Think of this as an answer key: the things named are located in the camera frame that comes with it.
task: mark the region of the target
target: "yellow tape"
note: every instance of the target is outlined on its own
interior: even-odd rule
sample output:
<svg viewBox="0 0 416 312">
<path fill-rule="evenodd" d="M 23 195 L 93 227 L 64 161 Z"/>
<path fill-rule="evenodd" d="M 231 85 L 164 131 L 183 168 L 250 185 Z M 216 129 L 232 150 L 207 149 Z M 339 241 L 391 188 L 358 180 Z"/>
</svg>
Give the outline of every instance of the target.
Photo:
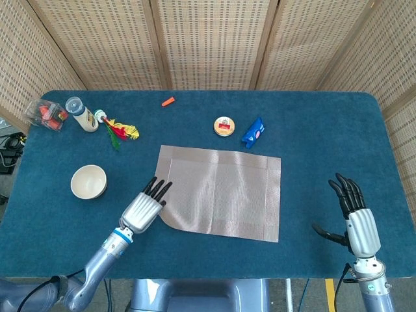
<svg viewBox="0 0 416 312">
<path fill-rule="evenodd" d="M 328 309 L 330 312 L 335 312 L 334 300 L 335 300 L 335 288 L 333 286 L 333 279 L 325 279 L 326 297 L 328 298 Z"/>
</svg>

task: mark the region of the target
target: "clear plastic container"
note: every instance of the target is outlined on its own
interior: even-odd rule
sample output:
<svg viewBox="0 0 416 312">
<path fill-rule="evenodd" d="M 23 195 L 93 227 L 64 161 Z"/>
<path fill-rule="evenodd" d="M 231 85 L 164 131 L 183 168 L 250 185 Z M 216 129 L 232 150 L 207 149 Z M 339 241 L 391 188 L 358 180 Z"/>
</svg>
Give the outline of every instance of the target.
<svg viewBox="0 0 416 312">
<path fill-rule="evenodd" d="M 79 125 L 88 132 L 94 132 L 98 128 L 98 122 L 88 108 L 85 107 L 79 97 L 70 97 L 65 108 L 78 121 Z"/>
<path fill-rule="evenodd" d="M 32 99 L 27 105 L 25 116 L 33 125 L 43 125 L 59 131 L 68 113 L 58 103 L 46 99 Z"/>
</svg>

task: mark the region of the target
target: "woven panel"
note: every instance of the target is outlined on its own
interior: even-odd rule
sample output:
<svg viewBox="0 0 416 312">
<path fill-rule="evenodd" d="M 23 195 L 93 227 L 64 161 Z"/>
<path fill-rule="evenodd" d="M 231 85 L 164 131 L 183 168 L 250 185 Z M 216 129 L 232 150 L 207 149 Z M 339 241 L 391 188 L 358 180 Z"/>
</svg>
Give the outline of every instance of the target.
<svg viewBox="0 0 416 312">
<path fill-rule="evenodd" d="M 382 1 L 371 14 L 325 90 L 362 90 L 388 108 L 416 83 L 416 1 Z"/>
<path fill-rule="evenodd" d="M 160 89 L 141 0 L 30 0 L 89 89 Z"/>
<path fill-rule="evenodd" d="M 247 89 L 269 1 L 158 0 L 175 89 Z"/>
<path fill-rule="evenodd" d="M 19 1 L 0 2 L 0 29 L 0 114 L 27 131 L 23 111 L 31 98 L 84 86 Z"/>
<path fill-rule="evenodd" d="M 282 1 L 259 89 L 311 90 L 366 1 Z"/>
<path fill-rule="evenodd" d="M 416 99 L 386 121 L 409 208 L 416 224 Z"/>
</svg>

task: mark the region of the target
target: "tin lid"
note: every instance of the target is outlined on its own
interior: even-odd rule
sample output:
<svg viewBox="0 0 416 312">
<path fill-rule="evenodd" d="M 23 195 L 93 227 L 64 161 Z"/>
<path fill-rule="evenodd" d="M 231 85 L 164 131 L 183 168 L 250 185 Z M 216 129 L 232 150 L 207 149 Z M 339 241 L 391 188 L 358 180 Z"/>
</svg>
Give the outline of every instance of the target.
<svg viewBox="0 0 416 312">
<path fill-rule="evenodd" d="M 215 133 L 221 137 L 228 137 L 232 135 L 235 129 L 234 121 L 230 117 L 222 116 L 215 120 Z"/>
</svg>

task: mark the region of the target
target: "plastic bottle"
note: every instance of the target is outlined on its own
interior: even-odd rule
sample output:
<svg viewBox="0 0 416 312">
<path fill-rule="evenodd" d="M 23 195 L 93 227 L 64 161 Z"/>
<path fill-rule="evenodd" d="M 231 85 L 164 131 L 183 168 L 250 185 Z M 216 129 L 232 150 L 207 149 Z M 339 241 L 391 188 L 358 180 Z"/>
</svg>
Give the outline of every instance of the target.
<svg viewBox="0 0 416 312">
<path fill-rule="evenodd" d="M 98 122 L 88 108 L 83 105 L 79 97 L 70 97 L 65 108 L 78 121 L 81 127 L 88 132 L 94 132 L 98 128 Z"/>
</svg>

